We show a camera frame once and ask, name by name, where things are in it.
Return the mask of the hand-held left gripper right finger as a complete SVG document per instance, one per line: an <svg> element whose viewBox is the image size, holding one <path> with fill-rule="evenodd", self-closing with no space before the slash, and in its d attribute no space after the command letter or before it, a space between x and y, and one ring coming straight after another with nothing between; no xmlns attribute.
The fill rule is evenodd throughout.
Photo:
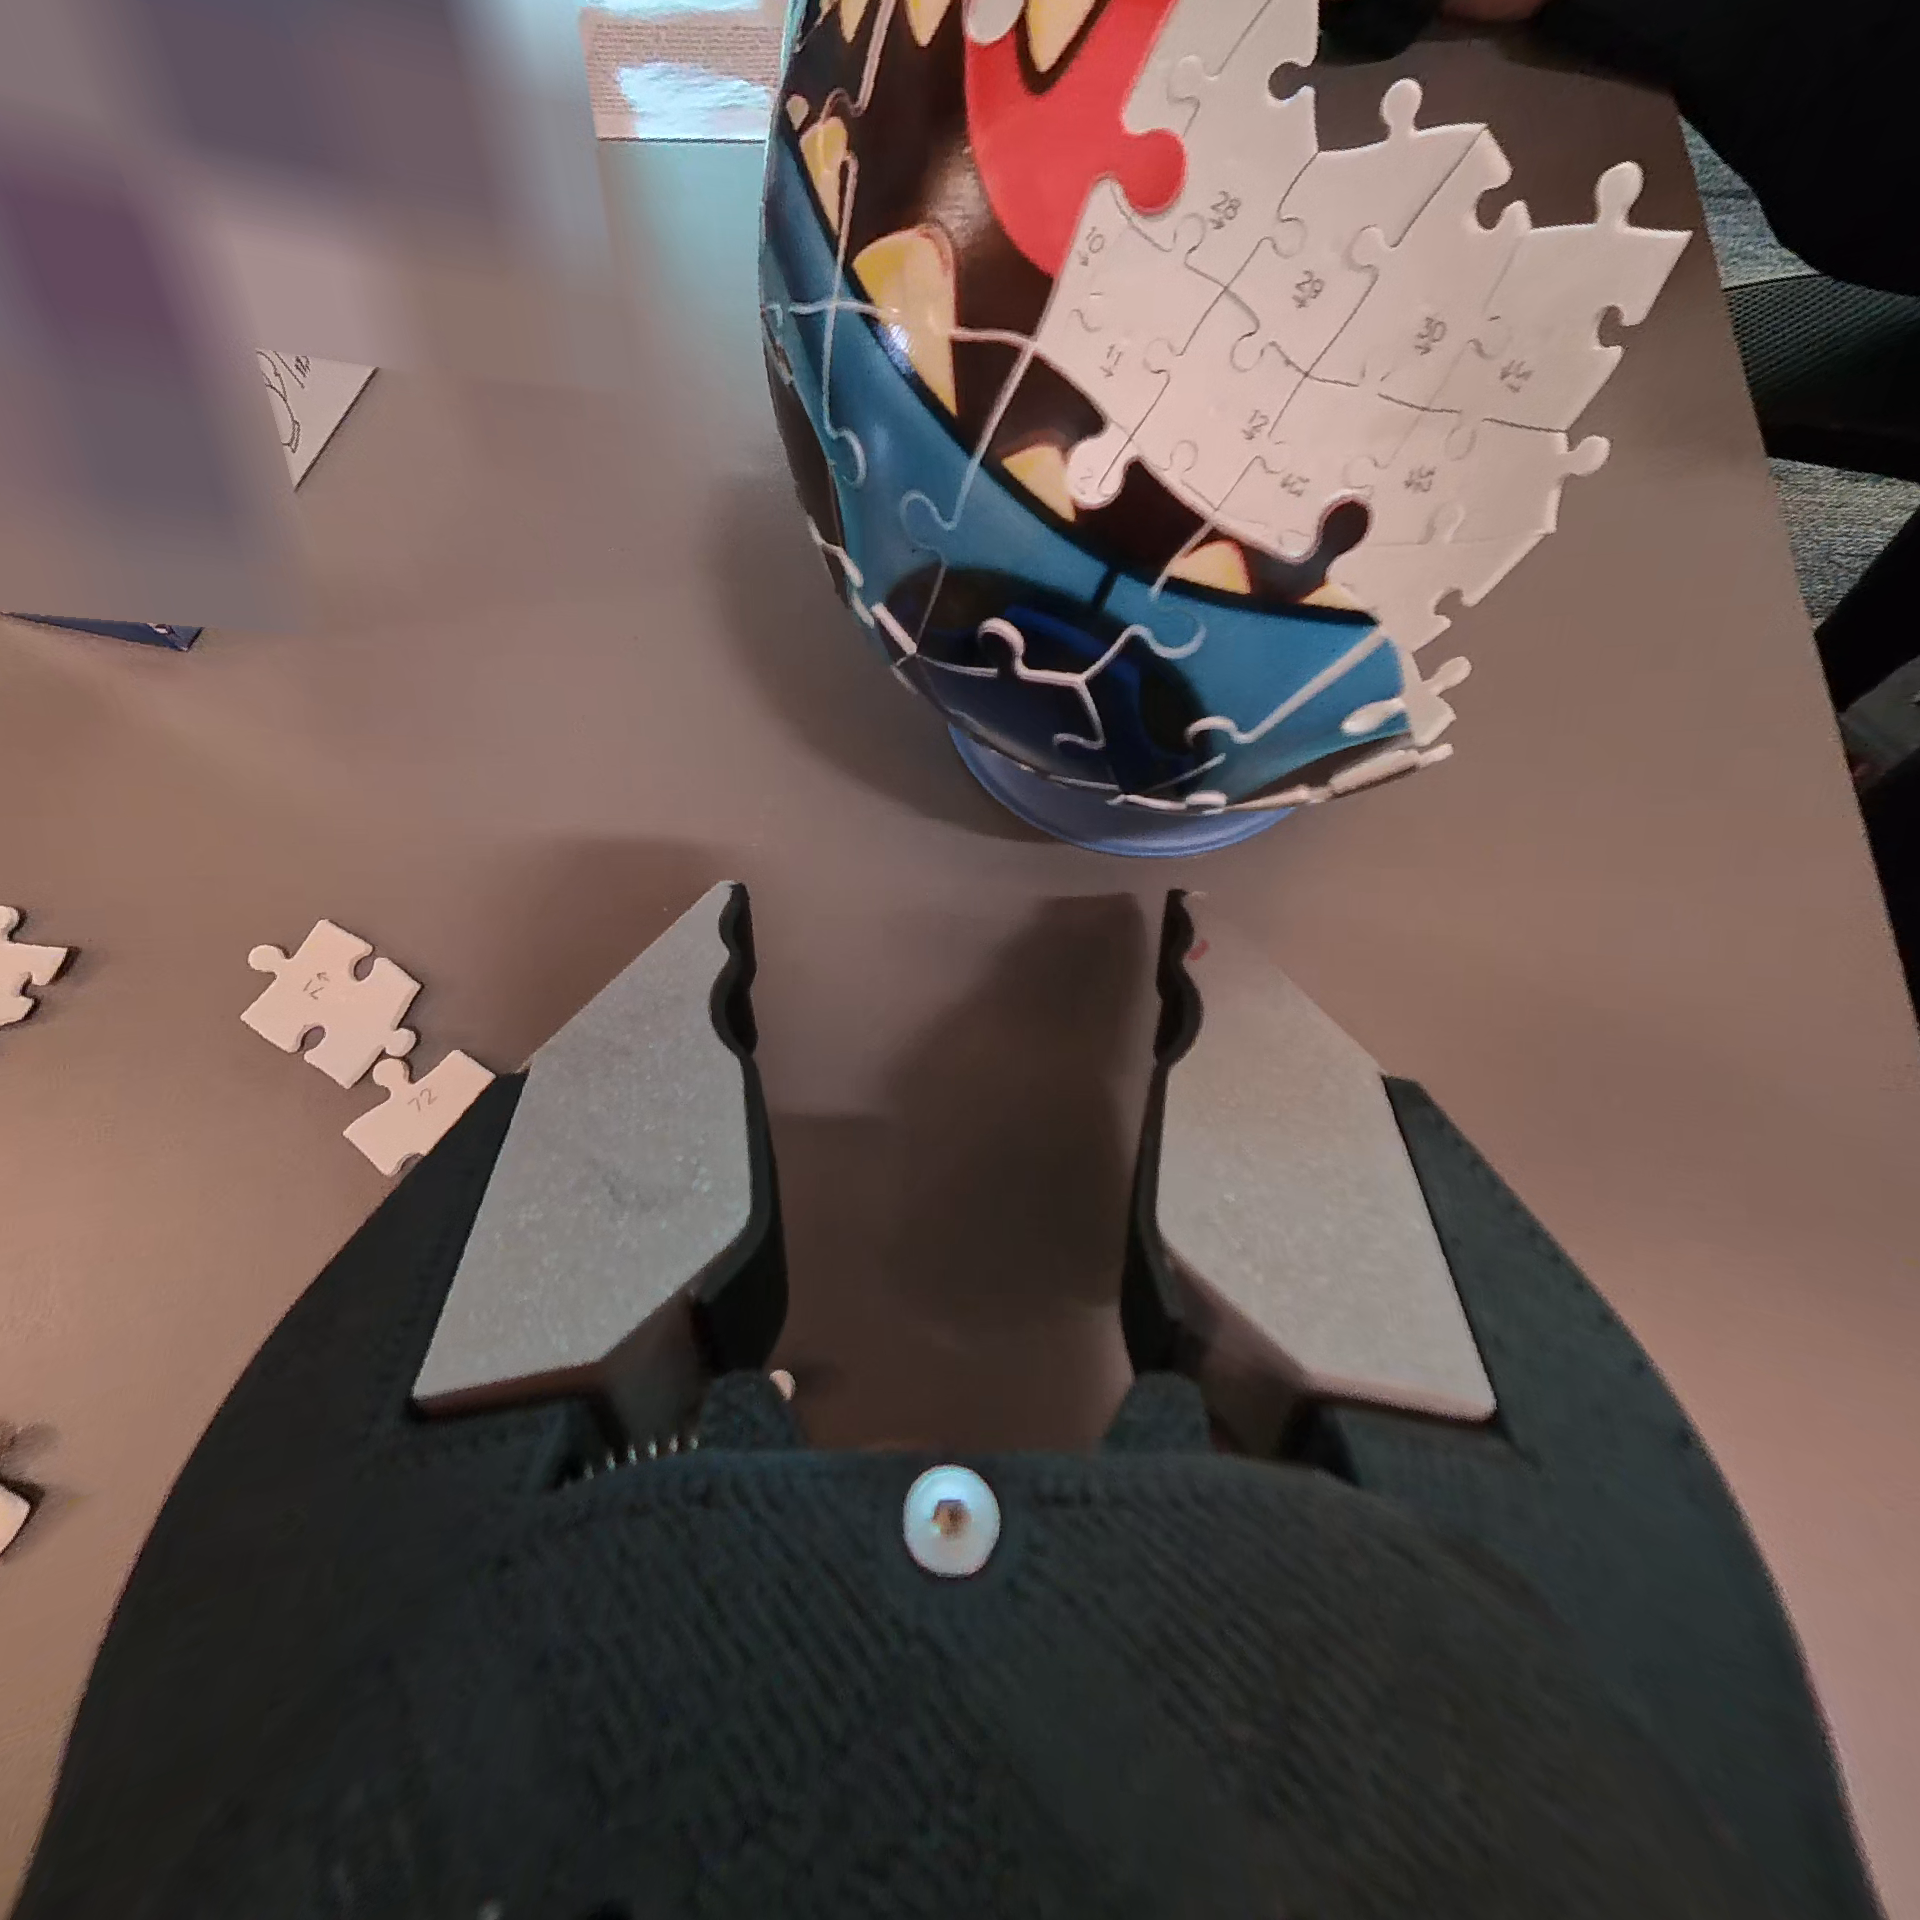
<svg viewBox="0 0 1920 1920"><path fill-rule="evenodd" d="M1497 1395L1374 1057L1188 889L1164 900L1120 1326L1228 1445L1318 1409L1480 1429Z"/></svg>

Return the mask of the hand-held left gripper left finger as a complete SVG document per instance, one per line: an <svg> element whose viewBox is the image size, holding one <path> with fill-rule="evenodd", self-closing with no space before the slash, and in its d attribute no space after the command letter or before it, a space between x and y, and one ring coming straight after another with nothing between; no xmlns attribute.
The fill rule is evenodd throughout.
<svg viewBox="0 0 1920 1920"><path fill-rule="evenodd" d="M692 1420L789 1308L749 889L722 881L524 1071L413 1401Z"/></svg>

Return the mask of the blue ball stand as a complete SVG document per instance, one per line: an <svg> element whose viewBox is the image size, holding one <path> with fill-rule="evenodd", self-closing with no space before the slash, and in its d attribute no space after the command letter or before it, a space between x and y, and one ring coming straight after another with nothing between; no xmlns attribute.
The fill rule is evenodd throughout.
<svg viewBox="0 0 1920 1920"><path fill-rule="evenodd" d="M949 738L972 780L1025 826L1067 846L1122 858L1188 858L1245 846L1293 808L1252 813L1157 813L1114 794L1047 780L961 729Z"/></svg>

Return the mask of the puzzle ball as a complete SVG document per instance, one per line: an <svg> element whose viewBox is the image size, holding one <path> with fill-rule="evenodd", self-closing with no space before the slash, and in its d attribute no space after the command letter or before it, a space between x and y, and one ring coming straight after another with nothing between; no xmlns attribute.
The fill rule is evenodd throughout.
<svg viewBox="0 0 1920 1920"><path fill-rule="evenodd" d="M816 552L942 724L1157 813L1453 757L1432 653L1609 459L1691 244L1643 167L1539 225L1392 78L1331 147L1320 5L789 5L759 288Z"/></svg>

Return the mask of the cartoon print puzzle box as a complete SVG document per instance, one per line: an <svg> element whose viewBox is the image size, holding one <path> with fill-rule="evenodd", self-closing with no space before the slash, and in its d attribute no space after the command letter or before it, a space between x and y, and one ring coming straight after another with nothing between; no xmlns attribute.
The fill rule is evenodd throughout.
<svg viewBox="0 0 1920 1920"><path fill-rule="evenodd" d="M266 389L293 488L299 490L341 425L348 421L348 414L361 397L364 397L376 369L336 359L312 359L304 353L286 354L271 348L259 348L255 362ZM100 620L42 612L9 612L6 619L50 632L84 635L173 654L192 653L204 635L202 627Z"/></svg>

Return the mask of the grey office chair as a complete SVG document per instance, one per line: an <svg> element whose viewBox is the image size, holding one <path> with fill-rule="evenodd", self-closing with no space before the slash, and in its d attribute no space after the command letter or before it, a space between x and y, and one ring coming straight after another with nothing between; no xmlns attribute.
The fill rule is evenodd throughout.
<svg viewBox="0 0 1920 1920"><path fill-rule="evenodd" d="M1918 301L1820 274L1726 292L1770 459L1918 481Z"/></svg>

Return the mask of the printed instruction leaflet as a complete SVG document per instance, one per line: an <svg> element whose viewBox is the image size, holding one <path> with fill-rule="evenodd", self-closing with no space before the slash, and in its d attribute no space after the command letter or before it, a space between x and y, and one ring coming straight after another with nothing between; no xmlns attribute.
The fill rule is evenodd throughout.
<svg viewBox="0 0 1920 1920"><path fill-rule="evenodd" d="M782 77L782 2L582 2L601 140L760 147Z"/></svg>

